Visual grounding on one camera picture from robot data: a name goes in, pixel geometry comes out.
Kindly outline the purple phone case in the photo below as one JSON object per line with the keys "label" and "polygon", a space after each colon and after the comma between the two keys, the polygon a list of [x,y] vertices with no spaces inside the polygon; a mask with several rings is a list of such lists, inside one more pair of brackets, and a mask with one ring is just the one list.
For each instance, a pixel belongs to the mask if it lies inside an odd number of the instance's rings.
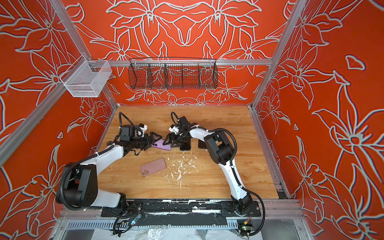
{"label": "purple phone case", "polygon": [[171,149],[172,149],[171,145],[164,145],[163,139],[158,140],[157,142],[153,143],[152,147],[157,148],[157,149],[161,149],[161,150],[165,150],[165,151],[171,151]]}

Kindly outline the pink phone case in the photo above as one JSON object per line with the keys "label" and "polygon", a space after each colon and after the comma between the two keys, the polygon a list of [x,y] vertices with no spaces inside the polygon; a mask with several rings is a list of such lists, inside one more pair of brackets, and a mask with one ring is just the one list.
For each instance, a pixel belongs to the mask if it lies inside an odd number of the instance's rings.
{"label": "pink phone case", "polygon": [[142,177],[155,174],[167,168],[167,164],[164,158],[160,158],[149,163],[141,165]]}

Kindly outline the black phone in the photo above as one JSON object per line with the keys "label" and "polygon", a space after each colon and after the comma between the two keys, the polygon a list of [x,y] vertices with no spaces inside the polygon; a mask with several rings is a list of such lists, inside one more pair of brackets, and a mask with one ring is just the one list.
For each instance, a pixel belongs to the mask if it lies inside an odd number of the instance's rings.
{"label": "black phone", "polygon": [[190,151],[191,150],[191,141],[180,143],[181,151]]}

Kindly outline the dark phone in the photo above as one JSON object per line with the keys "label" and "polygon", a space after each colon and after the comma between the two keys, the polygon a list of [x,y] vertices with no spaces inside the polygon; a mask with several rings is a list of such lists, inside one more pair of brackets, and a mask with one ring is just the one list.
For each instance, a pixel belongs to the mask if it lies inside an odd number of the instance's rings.
{"label": "dark phone", "polygon": [[198,148],[199,149],[207,149],[207,145],[206,145],[206,143],[204,142],[204,141],[201,141],[201,140],[199,140],[199,142],[198,142]]}

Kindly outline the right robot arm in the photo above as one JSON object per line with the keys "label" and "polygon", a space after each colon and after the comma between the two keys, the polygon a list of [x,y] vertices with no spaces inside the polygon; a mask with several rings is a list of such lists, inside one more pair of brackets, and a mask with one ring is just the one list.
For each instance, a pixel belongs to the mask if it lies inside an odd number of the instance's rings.
{"label": "right robot arm", "polygon": [[208,130],[196,123],[190,123],[186,117],[173,120],[165,145],[190,150],[191,139],[197,139],[208,150],[215,164],[223,171],[231,191],[233,212],[239,216],[249,213],[253,205],[253,194],[245,188],[235,163],[238,145],[234,136],[226,129]]}

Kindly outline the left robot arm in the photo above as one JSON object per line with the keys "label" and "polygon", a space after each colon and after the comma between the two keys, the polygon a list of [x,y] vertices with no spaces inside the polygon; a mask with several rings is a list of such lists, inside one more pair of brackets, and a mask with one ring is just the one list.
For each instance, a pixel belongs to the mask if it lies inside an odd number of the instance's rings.
{"label": "left robot arm", "polygon": [[107,167],[128,153],[139,155],[162,139],[162,136],[149,132],[147,126],[123,125],[107,148],[92,156],[65,166],[58,185],[56,202],[72,211],[88,207],[118,211],[123,215],[129,208],[125,194],[99,189],[98,176]]}

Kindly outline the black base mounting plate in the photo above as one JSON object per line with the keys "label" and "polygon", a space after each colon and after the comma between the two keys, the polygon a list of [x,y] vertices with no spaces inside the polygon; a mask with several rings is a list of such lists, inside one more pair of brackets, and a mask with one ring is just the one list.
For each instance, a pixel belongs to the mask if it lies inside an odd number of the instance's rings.
{"label": "black base mounting plate", "polygon": [[107,208],[114,215],[146,214],[152,215],[176,215],[176,214],[214,214],[220,217],[261,217],[262,208],[258,202],[240,211],[232,200],[226,199],[131,199],[125,205],[111,204],[92,205],[95,208]]}

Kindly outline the clear plastic bin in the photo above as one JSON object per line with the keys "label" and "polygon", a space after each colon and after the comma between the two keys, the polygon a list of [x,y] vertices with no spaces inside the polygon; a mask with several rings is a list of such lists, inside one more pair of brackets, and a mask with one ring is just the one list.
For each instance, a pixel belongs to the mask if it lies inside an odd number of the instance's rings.
{"label": "clear plastic bin", "polygon": [[112,74],[108,61],[79,61],[67,70],[60,81],[75,98],[99,97]]}

